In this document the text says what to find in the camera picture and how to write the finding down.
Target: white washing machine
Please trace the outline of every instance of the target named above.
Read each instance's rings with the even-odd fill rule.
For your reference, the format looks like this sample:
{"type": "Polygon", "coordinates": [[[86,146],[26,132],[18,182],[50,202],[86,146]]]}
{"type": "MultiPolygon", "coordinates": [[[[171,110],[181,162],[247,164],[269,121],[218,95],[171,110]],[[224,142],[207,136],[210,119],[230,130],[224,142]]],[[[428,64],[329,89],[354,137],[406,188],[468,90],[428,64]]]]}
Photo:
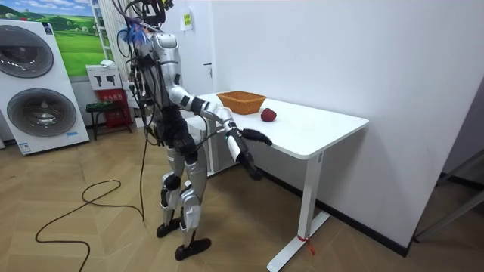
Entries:
{"type": "Polygon", "coordinates": [[[50,25],[0,20],[0,110],[24,155],[89,141],[50,25]]]}

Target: humanoid robot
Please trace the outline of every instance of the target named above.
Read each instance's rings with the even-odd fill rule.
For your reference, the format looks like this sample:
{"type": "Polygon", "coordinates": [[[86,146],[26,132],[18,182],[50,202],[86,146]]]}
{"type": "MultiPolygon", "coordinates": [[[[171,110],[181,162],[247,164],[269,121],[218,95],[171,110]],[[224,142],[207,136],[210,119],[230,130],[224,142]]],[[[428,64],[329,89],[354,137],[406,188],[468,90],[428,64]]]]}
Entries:
{"type": "Polygon", "coordinates": [[[189,94],[181,86],[182,76],[176,37],[160,31],[162,23],[165,22],[165,10],[169,10],[173,3],[171,1],[163,3],[160,0],[134,0],[127,8],[135,4],[143,5],[143,16],[136,20],[127,20],[127,32],[133,33],[129,25],[131,28],[142,28],[144,42],[141,45],[138,44],[135,49],[136,61],[132,68],[142,74],[142,76],[135,76],[138,79],[138,85],[149,90],[147,93],[152,95],[155,109],[154,135],[159,144],[166,145],[172,169],[163,176],[161,181],[160,205],[163,219],[162,224],[157,228],[157,236],[162,238],[178,228],[181,229],[184,234],[183,244],[175,251],[175,259],[181,261],[208,249],[211,242],[208,238],[194,239],[207,182],[206,157],[202,143],[196,142],[188,133],[187,123],[182,118],[180,109],[222,124],[232,159],[242,164],[253,179],[258,180],[261,176],[253,164],[252,155],[244,143],[244,138],[268,145],[272,145],[272,142],[258,131],[239,130],[230,109],[189,94]],[[144,12],[148,5],[154,10],[155,14],[152,16],[147,16],[144,12]],[[191,185],[181,190],[181,177],[184,170],[191,185]],[[181,214],[179,218],[174,218],[178,203],[181,203],[181,214]]]}

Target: table top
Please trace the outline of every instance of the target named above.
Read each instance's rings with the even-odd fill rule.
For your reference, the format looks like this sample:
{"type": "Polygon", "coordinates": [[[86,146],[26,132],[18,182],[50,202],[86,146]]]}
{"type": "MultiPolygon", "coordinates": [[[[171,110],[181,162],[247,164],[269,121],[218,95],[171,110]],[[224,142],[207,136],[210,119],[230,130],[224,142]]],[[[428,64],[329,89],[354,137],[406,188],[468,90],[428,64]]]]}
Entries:
{"type": "MultiPolygon", "coordinates": [[[[216,94],[199,98],[222,105],[216,94]]],[[[251,128],[267,135],[273,147],[297,159],[310,159],[368,124],[368,120],[300,106],[278,100],[265,99],[258,113],[234,113],[240,129],[251,128]],[[278,115],[273,122],[264,122],[260,113],[270,108],[278,115]]]]}

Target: poster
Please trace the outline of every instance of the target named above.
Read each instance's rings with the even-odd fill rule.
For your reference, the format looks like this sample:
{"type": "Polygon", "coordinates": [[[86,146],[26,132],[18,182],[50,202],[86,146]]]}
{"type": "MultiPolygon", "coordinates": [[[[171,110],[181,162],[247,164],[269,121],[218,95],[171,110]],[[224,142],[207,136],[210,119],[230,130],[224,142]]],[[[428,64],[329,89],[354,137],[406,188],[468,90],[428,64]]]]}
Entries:
{"type": "Polygon", "coordinates": [[[89,0],[0,0],[0,18],[50,23],[69,76],[104,59],[89,0]]]}

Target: red apple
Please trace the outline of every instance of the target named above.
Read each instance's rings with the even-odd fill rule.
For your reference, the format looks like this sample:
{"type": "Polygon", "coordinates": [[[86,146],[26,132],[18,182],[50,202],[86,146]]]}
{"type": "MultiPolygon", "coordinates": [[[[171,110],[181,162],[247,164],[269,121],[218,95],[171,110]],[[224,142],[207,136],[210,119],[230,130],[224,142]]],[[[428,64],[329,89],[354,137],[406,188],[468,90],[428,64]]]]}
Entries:
{"type": "Polygon", "coordinates": [[[277,114],[275,114],[274,110],[271,110],[269,108],[265,108],[260,114],[260,118],[264,122],[272,122],[275,120],[276,116],[277,114]]]}

